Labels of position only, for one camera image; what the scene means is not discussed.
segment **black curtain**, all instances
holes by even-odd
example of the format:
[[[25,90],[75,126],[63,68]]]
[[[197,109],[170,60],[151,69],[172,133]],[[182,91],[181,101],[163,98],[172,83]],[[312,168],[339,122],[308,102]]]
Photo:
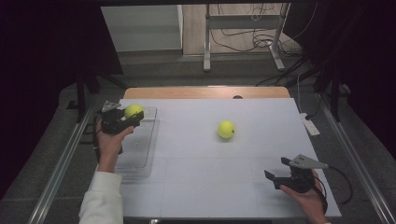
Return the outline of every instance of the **black curtain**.
[[[77,72],[122,71],[98,6],[13,1],[0,3],[0,14],[3,197]]]
[[[348,102],[396,158],[396,4],[375,1],[364,11],[340,62]]]

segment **tabletop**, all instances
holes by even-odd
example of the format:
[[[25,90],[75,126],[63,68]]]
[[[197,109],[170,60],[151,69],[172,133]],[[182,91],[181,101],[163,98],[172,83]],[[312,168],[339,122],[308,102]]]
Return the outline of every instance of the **tabletop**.
[[[139,92],[146,92],[147,97]],[[233,99],[235,95],[244,100]],[[120,103],[155,106],[160,122],[150,176],[121,185],[126,217],[304,217],[299,205],[263,174],[267,169],[277,176],[290,175],[281,157],[304,154],[317,160],[286,89],[133,88]],[[231,139],[216,134],[222,119],[236,126]],[[124,142],[125,151],[128,139]],[[321,170],[318,174],[330,189]],[[327,216],[340,217],[330,190],[328,203]]]

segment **yellow tennis ball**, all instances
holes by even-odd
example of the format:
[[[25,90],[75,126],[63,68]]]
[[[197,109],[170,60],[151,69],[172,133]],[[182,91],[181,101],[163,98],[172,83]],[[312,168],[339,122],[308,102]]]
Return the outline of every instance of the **yellow tennis ball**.
[[[128,107],[125,108],[124,116],[126,119],[128,119],[144,110],[145,109],[141,105],[128,105]]]
[[[235,126],[229,120],[224,120],[219,124],[218,134],[223,138],[231,138],[235,133]]]

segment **metal frame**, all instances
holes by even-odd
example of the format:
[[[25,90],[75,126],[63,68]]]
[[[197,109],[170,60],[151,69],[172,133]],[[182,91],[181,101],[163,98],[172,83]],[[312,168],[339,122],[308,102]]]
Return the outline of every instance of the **metal frame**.
[[[211,16],[209,4],[206,4],[205,14],[205,49],[204,49],[204,71],[210,71],[210,38],[212,29],[276,29],[274,39],[269,45],[269,50],[274,58],[278,71],[285,71],[285,65],[279,57],[277,42],[282,33],[286,14],[290,3],[284,3],[280,15],[260,15],[260,20],[254,21],[249,15],[216,15]]]
[[[53,172],[47,182],[46,187],[44,188],[40,198],[38,199],[37,204],[35,205],[35,209],[33,210],[32,215],[29,218],[28,224],[33,223],[43,223],[48,211],[50,210],[50,206],[52,204],[53,199],[60,187],[62,180],[64,179],[64,174],[66,173],[67,167],[73,158],[73,154],[76,150],[78,145],[79,138],[81,137],[82,133],[84,132],[85,126],[88,123],[88,119],[93,111],[93,106],[96,102],[96,96],[93,97],[91,100],[90,106],[85,113],[82,121],[78,123],[67,142],[64,152],[61,155],[58,163],[56,164]]]
[[[381,219],[382,223],[395,224],[395,216],[390,211],[387,200],[384,198],[375,181],[368,173],[366,167],[363,164],[363,161],[361,160],[361,157],[349,140],[346,131],[344,131],[342,124],[340,122],[337,122],[337,120],[332,115],[332,112],[329,109],[329,102],[325,97],[321,97],[319,94],[318,97],[323,100],[324,106],[322,107],[322,109],[326,114],[328,121],[332,125],[332,129],[334,130],[335,135],[340,141],[348,160],[350,161],[353,169],[355,170],[356,175],[358,176],[364,190],[366,191],[367,196],[370,198],[373,207],[377,212],[379,218]]]

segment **wall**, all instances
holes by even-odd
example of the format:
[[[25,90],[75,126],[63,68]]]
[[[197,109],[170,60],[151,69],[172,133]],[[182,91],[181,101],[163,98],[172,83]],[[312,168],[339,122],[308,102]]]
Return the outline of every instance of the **wall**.
[[[181,49],[177,6],[102,7],[116,51]]]

